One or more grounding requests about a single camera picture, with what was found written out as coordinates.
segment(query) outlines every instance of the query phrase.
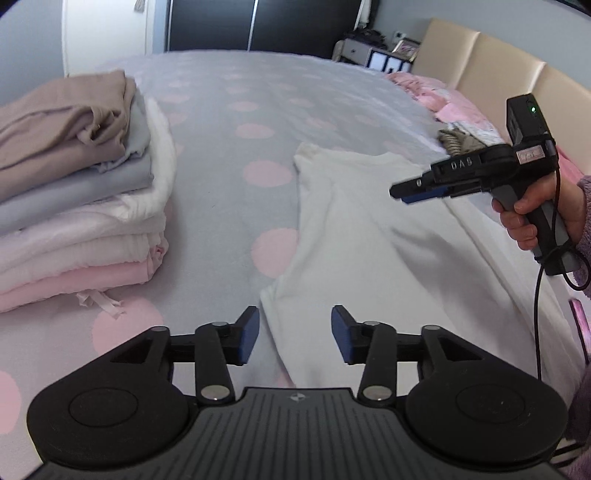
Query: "finger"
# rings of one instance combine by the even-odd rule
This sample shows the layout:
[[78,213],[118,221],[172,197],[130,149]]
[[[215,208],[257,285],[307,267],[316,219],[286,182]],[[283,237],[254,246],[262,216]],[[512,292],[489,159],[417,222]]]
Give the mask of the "finger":
[[498,200],[496,200],[496,199],[492,199],[492,209],[496,213],[503,213],[505,211],[505,209],[503,208],[503,206],[501,205],[501,203]]
[[533,240],[538,235],[538,229],[535,225],[525,225],[519,228],[509,229],[509,236],[517,242],[526,242]]
[[554,173],[542,177],[532,183],[525,191],[523,198],[515,203],[517,213],[525,215],[533,212],[546,200],[552,200],[556,195],[556,176]]
[[517,245],[519,245],[519,248],[525,251],[533,250],[538,246],[538,239],[534,238],[532,240],[525,240],[524,242],[517,242]]
[[525,225],[525,219],[515,212],[503,212],[501,213],[501,224],[507,229],[519,228]]

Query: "beige leather headboard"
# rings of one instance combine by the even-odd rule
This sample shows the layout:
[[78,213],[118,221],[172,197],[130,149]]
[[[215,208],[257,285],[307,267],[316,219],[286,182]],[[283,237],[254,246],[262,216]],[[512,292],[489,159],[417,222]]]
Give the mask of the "beige leather headboard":
[[533,92],[558,146],[585,175],[591,175],[591,92],[544,61],[435,18],[413,73],[438,78],[462,92],[507,139],[506,100]]

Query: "polka dot bed sheet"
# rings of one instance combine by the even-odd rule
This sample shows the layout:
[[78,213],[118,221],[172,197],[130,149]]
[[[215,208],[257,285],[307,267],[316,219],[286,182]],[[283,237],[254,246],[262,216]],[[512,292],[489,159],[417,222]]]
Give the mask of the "polka dot bed sheet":
[[[46,385],[153,325],[172,334],[234,321],[288,267],[298,245],[294,154],[301,142],[333,150],[401,154],[420,164],[445,156],[427,109],[382,74],[312,57],[198,51],[111,64],[133,76],[168,117],[178,170],[167,205],[170,249],[154,278],[109,292],[116,320],[76,296],[0,314],[0,477],[17,480],[40,460],[25,423]],[[289,386],[265,322],[246,385]],[[194,393],[192,365],[174,383]]]

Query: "stack of folded clothes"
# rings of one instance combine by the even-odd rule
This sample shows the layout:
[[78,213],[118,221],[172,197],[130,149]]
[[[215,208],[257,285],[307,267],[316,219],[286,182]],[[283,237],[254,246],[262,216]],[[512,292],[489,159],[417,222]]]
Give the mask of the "stack of folded clothes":
[[148,281],[175,173],[166,117],[122,71],[0,107],[0,312]]

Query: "black round disc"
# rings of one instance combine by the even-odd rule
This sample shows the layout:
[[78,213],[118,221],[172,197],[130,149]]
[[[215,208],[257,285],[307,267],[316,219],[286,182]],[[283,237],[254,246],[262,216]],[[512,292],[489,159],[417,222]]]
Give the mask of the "black round disc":
[[406,414],[428,446],[468,466],[526,465],[551,455],[567,410],[535,378],[486,361],[450,362],[416,385]]
[[45,461],[94,470],[148,459],[171,445],[188,420],[184,395],[158,372],[110,362],[92,375],[83,368],[49,386],[27,414]]

